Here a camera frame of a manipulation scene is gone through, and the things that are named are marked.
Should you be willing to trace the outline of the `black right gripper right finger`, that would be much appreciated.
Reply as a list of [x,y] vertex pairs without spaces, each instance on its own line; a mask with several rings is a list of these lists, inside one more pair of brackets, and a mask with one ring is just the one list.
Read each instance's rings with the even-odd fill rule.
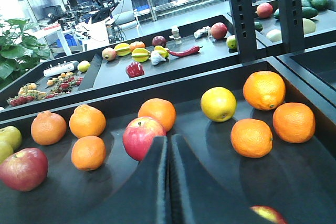
[[173,223],[265,223],[215,180],[183,136],[172,136],[169,161]]

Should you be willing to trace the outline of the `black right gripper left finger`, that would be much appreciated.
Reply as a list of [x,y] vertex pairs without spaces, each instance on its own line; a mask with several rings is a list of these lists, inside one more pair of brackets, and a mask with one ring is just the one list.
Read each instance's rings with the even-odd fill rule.
[[157,136],[130,178],[76,223],[167,223],[167,137]]

